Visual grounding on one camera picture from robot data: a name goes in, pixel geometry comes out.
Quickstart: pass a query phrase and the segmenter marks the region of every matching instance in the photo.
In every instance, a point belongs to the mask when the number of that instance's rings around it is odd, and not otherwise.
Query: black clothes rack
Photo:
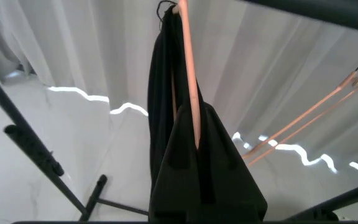
[[[28,122],[15,107],[11,99],[6,95],[0,87],[0,107],[10,117],[14,124],[8,125],[4,132],[12,139],[13,142],[29,157],[29,159],[40,169],[46,177],[56,186],[57,189],[81,212],[80,221],[88,221],[96,203],[109,205],[130,212],[148,215],[148,212],[121,205],[116,202],[100,198],[103,187],[106,185],[107,177],[101,175],[96,183],[88,203],[84,206],[73,194],[73,192],[65,185],[60,176],[64,174],[62,166],[53,158],[52,153],[48,151],[38,135],[30,127]]]
[[[358,0],[243,0],[301,16],[358,29]],[[148,215],[147,211],[128,207],[100,198],[107,177],[102,175],[84,206],[59,178],[64,174],[62,166],[53,158],[39,137],[29,126],[13,102],[0,87],[0,107],[12,119],[4,132],[18,145],[24,154],[46,175],[62,194],[81,212],[80,221],[88,221],[96,203],[109,205],[130,212]],[[326,202],[294,215],[284,222],[315,221],[329,219],[331,212],[358,202],[358,188],[334,197]]]

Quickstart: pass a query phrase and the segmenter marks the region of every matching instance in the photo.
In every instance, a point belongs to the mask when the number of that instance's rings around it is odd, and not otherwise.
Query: black frame
[[[358,29],[358,0],[243,0],[274,9],[295,13],[301,16],[330,22],[340,26]],[[88,203],[84,206],[70,191],[70,189],[59,178],[64,174],[61,165],[53,158],[52,153],[47,150],[42,141],[29,126],[13,102],[0,87],[0,107],[12,119],[15,125],[5,129],[5,133],[19,146],[29,159],[49,178],[62,194],[81,212],[80,221],[88,221],[96,205],[101,203],[112,207],[148,215],[147,211],[128,207],[119,203],[101,199],[100,195],[107,182],[107,177],[102,175],[96,183]],[[350,204],[358,202],[358,188],[350,190],[342,195],[332,198],[326,202],[316,205],[297,215],[290,217],[287,221],[313,220],[316,214],[333,211]]]

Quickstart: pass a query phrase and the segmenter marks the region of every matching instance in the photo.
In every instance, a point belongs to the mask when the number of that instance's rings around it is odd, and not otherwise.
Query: curtain
[[[47,86],[107,96],[112,110],[124,103],[146,108],[158,2],[0,0],[0,35],[12,37],[10,49]],[[358,66],[357,30],[242,1],[196,0],[188,7],[201,92],[228,133],[239,133],[241,153],[243,144],[249,149],[283,128]],[[309,161],[325,154],[337,168],[358,163],[358,92],[287,144],[302,146]]]

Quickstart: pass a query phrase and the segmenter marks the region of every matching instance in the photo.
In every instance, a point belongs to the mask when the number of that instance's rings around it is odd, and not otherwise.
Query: floor
[[[35,78],[4,87],[56,160],[63,181],[86,203],[101,174],[102,198],[148,209],[149,127],[141,112],[109,114],[107,103],[75,92],[54,92]],[[0,109],[0,224],[19,220],[76,220],[80,213],[4,135],[11,124]],[[240,142],[235,144],[242,148]],[[304,166],[293,151],[277,151],[249,168],[268,201],[265,220],[279,220],[358,186],[351,167],[336,174],[323,162]],[[358,203],[337,211],[358,220]],[[147,217],[97,205],[91,220],[146,221]]]

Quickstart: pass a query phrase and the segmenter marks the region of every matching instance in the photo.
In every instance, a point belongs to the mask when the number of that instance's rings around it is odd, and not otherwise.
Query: black cord
[[[159,10],[160,10],[161,3],[164,3],[164,2],[169,2],[169,3],[171,3],[171,5],[176,5],[177,4],[176,2],[169,1],[169,0],[161,0],[159,2],[158,6],[157,6],[157,17],[160,19],[160,30],[161,30],[162,18],[160,16]]]

